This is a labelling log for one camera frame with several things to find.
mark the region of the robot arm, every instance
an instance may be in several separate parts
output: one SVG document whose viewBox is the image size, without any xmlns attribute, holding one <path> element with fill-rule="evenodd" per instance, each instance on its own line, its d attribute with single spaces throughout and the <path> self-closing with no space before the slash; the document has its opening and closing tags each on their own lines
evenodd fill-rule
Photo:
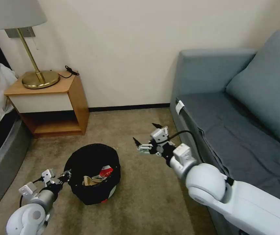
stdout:
<svg viewBox="0 0 280 235">
<path fill-rule="evenodd" d="M 206 163 L 199 164 L 185 144 L 174 146 L 168 128 L 153 124 L 148 145 L 135 140 L 138 151 L 166 159 L 176 175 L 185 180 L 189 196 L 221 213 L 250 235 L 280 235 L 280 199 L 245 182 L 235 181 Z"/>
<path fill-rule="evenodd" d="M 41 235 L 53 215 L 53 203 L 63 184 L 69 181 L 70 171 L 65 171 L 58 182 L 52 180 L 55 177 L 52 169 L 42 173 L 41 179 L 45 187 L 35 193 L 36 186 L 29 182 L 19 189 L 21 195 L 27 199 L 27 205 L 20 207 L 9 218 L 6 225 L 7 235 Z"/>
</svg>

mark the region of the baseboard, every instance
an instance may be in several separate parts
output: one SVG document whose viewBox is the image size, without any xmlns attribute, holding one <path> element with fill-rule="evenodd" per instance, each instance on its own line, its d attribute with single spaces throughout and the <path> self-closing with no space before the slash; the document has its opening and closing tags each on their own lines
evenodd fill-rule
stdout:
<svg viewBox="0 0 280 235">
<path fill-rule="evenodd" d="M 90 112 L 102 112 L 113 110 L 131 110 L 131 109 L 147 109 L 147 108 L 169 108 L 170 103 L 160 104 L 140 104 L 140 105 L 126 105 L 126 106 L 111 106 L 111 107 L 95 107 L 89 108 Z"/>
</svg>

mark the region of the brass lamp base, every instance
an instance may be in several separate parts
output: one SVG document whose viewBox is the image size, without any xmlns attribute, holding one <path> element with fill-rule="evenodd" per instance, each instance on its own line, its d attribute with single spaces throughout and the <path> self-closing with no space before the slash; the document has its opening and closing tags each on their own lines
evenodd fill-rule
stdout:
<svg viewBox="0 0 280 235">
<path fill-rule="evenodd" d="M 36 72 L 26 74 L 22 79 L 22 84 L 29 89 L 41 89 L 52 86 L 59 81 L 59 74 L 54 71 L 41 71 L 44 82 L 41 82 Z"/>
</svg>

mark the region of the wall plate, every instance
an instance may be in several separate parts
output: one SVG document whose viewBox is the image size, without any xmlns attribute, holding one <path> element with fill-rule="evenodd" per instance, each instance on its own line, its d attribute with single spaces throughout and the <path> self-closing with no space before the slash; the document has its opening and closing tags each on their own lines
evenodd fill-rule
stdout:
<svg viewBox="0 0 280 235">
<path fill-rule="evenodd" d="M 35 37 L 32 27 L 20 28 L 20 30 L 25 38 Z M 5 32 L 9 38 L 19 38 L 17 29 L 6 29 Z"/>
</svg>

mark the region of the table lamp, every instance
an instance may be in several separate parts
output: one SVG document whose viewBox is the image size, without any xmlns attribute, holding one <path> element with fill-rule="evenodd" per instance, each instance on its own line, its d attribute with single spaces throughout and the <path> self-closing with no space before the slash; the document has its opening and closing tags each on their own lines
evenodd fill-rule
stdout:
<svg viewBox="0 0 280 235">
<path fill-rule="evenodd" d="M 47 21 L 37 0 L 0 0 L 0 29 L 16 28 L 27 54 L 35 68 L 22 79 L 26 88 L 39 89 L 54 85 L 59 74 L 54 71 L 40 71 L 20 28 L 36 26 Z"/>
</svg>

